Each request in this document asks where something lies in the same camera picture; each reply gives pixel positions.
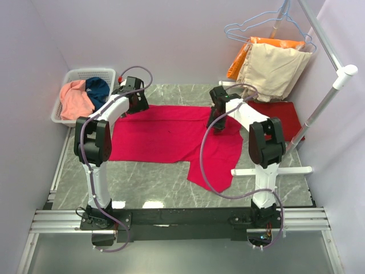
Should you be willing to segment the pink red t shirt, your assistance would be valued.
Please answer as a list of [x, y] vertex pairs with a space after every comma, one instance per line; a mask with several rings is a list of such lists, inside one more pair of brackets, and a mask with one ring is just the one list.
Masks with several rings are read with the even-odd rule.
[[[114, 124], [114, 162], [189, 162], [187, 180], [210, 190], [200, 169], [200, 148], [206, 133], [209, 107], [150, 106], [146, 111], [119, 118]], [[242, 152], [241, 125], [228, 117], [219, 134], [208, 133], [203, 150], [206, 178], [217, 191], [227, 190]]]

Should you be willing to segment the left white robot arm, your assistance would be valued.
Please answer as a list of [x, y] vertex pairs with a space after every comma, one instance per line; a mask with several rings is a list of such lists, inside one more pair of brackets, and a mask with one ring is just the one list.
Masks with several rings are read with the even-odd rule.
[[112, 152], [111, 127], [126, 114], [149, 109], [144, 90], [141, 79], [128, 76], [94, 114], [76, 120], [74, 154], [85, 170], [88, 187], [83, 223], [100, 229], [115, 224], [107, 184], [107, 162]]

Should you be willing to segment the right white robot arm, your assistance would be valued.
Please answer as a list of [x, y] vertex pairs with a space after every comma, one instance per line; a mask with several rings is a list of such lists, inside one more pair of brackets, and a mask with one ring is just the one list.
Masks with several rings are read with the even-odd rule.
[[282, 206], [275, 192], [279, 164], [286, 151], [285, 138], [280, 119], [269, 118], [250, 107], [238, 94], [228, 94], [222, 86], [209, 91], [213, 106], [207, 124], [207, 130], [200, 148], [200, 169], [204, 181], [212, 191], [215, 189], [206, 178], [203, 164], [203, 150], [208, 133], [221, 132], [228, 117], [233, 118], [249, 132], [249, 156], [255, 164], [255, 190], [230, 200], [252, 196], [250, 222], [257, 228], [270, 228], [282, 216], [277, 211]]

